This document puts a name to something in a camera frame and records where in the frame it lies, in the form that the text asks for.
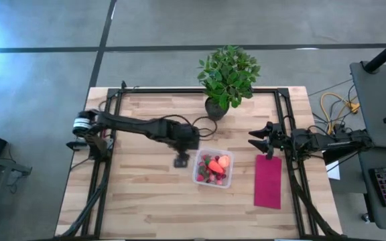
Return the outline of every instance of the black desk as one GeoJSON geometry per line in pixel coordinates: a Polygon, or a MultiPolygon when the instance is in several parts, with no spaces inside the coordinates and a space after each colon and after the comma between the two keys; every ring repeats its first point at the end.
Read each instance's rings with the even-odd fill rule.
{"type": "Polygon", "coordinates": [[[376,146],[386,147],[386,65],[376,74],[365,72],[361,63],[350,68],[367,132],[376,146]]]}
{"type": "Polygon", "coordinates": [[[386,148],[374,148],[370,151],[362,152],[359,154],[359,158],[366,183],[367,196],[371,203],[370,209],[372,213],[369,212],[369,216],[372,217],[378,227],[386,229],[386,208],[382,206],[369,175],[370,169],[386,167],[386,148]]]}
{"type": "Polygon", "coordinates": [[[386,117],[386,65],[376,74],[365,72],[361,63],[353,63],[350,68],[367,132],[377,146],[359,154],[367,189],[367,209],[372,221],[386,229],[386,208],[382,206],[369,175],[372,168],[386,167],[386,124],[383,122],[386,117]]]}

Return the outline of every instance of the clear plastic container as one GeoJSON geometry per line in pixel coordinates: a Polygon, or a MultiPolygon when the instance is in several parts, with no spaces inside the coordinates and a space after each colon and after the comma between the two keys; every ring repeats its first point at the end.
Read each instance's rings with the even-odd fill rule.
{"type": "Polygon", "coordinates": [[[210,187],[219,187],[219,188],[229,188],[231,185],[232,181],[232,170],[233,170],[233,163],[235,162],[235,156],[233,153],[230,151],[223,151],[223,150],[216,150],[216,149],[211,149],[211,148],[201,148],[197,151],[196,153],[196,160],[194,161],[194,166],[193,166],[193,182],[200,184],[200,185],[207,185],[210,187]],[[217,185],[214,183],[206,183],[204,181],[197,181],[198,177],[198,169],[199,169],[199,162],[202,160],[203,155],[210,155],[212,157],[215,157],[216,155],[218,156],[223,156],[227,155],[231,158],[231,163],[228,167],[226,167],[226,178],[222,180],[222,185],[217,185]]]}

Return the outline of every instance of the pink cloth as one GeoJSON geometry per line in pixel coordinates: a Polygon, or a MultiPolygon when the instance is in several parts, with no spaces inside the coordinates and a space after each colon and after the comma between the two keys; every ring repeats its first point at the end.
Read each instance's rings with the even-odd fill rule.
{"type": "Polygon", "coordinates": [[[278,157],[266,159],[257,155],[255,159],[254,206],[281,209],[282,160],[278,157]]]}

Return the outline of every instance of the red strawberry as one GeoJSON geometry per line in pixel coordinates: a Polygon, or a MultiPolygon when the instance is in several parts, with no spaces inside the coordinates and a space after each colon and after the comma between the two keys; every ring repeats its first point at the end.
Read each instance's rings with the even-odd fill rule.
{"type": "Polygon", "coordinates": [[[196,178],[196,181],[204,181],[204,176],[199,174],[198,177],[196,178]]]}

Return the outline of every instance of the butcher block tabletop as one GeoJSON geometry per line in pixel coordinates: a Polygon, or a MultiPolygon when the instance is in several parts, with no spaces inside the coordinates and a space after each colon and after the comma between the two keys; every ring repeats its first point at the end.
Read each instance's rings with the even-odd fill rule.
{"type": "MultiPolygon", "coordinates": [[[[287,88],[297,128],[314,125],[306,88],[287,88]]],[[[107,91],[108,88],[91,88],[86,109],[98,108],[106,99],[107,91]]],[[[150,119],[180,114],[192,122],[206,116],[205,100],[204,94],[126,93],[121,102],[120,115],[150,119]]],[[[200,142],[200,147],[234,154],[232,181],[227,189],[198,185],[192,181],[196,151],[188,152],[188,168],[174,168],[176,152],[167,145],[143,135],[118,131],[101,238],[298,238],[283,152],[275,150],[275,156],[283,159],[281,209],[253,205],[255,158],[261,153],[247,142],[254,139],[248,132],[262,129],[267,121],[278,123],[275,97],[273,94],[254,93],[251,99],[244,98],[238,108],[229,109],[226,116],[217,122],[218,129],[209,141],[200,142]]],[[[214,124],[207,119],[198,121],[196,125],[214,128],[214,124]]],[[[88,151],[75,152],[72,165],[87,157],[88,151]]],[[[323,160],[311,158],[304,164],[314,205],[330,226],[341,233],[323,160]]],[[[92,167],[93,161],[86,161],[70,172],[55,235],[65,232],[84,208],[92,167]]],[[[92,211],[90,233],[94,230],[97,206],[92,211]]],[[[306,209],[303,204],[301,207],[306,231],[310,233],[306,209]]]]}

